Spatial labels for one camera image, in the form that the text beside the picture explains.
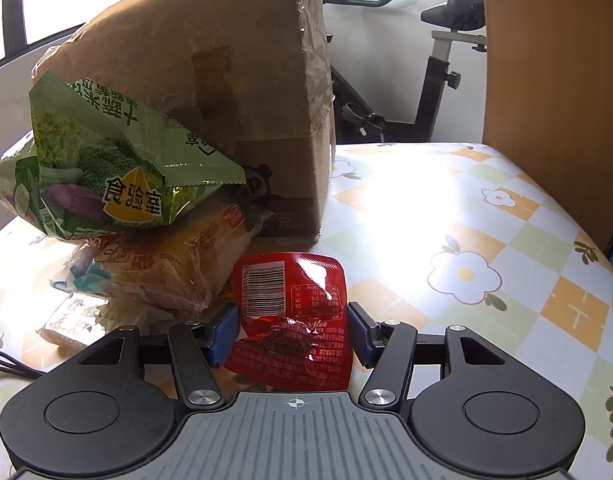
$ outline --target yellow label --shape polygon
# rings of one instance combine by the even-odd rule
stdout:
[[[143,224],[162,215],[162,195],[149,187],[141,166],[108,178],[103,200],[104,212],[122,222]]]

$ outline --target table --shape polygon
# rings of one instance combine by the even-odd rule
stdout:
[[[312,242],[258,238],[250,251],[333,256],[349,299],[375,319],[426,333],[450,324],[480,333],[581,404],[586,435],[571,473],[613,480],[605,408],[613,395],[613,268],[520,168],[481,144],[339,147]],[[35,368],[65,358],[35,330],[64,300],[48,279],[71,251],[20,219],[0,232],[0,347]],[[356,362],[352,392],[368,373]],[[225,370],[218,378],[226,394],[264,387]],[[0,410],[25,384],[0,376]],[[9,469],[0,443],[0,480]]]

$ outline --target cardboard box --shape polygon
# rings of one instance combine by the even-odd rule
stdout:
[[[179,120],[247,170],[263,234],[317,234],[335,149],[322,0],[122,0],[40,59]]]

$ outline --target bike seat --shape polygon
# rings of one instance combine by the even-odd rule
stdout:
[[[485,0],[447,0],[423,10],[420,19],[452,30],[477,30],[485,23]]]

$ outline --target black cable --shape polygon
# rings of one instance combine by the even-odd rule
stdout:
[[[33,377],[33,376],[27,374],[26,372],[21,372],[19,370],[14,369],[14,368],[4,368],[4,367],[0,366],[0,372],[2,372],[3,374],[16,375],[16,376],[21,377],[23,379],[28,379],[29,381],[34,381],[35,379],[37,379],[37,377]]]
[[[27,366],[24,363],[21,363],[17,359],[11,357],[5,352],[2,352],[1,350],[0,350],[0,358],[1,358],[0,359],[0,372],[7,373],[7,374],[13,374],[18,377],[29,379],[31,381],[39,377],[42,377],[42,375],[44,375],[45,373],[40,370],[36,370],[35,368],[31,368],[30,366]]]

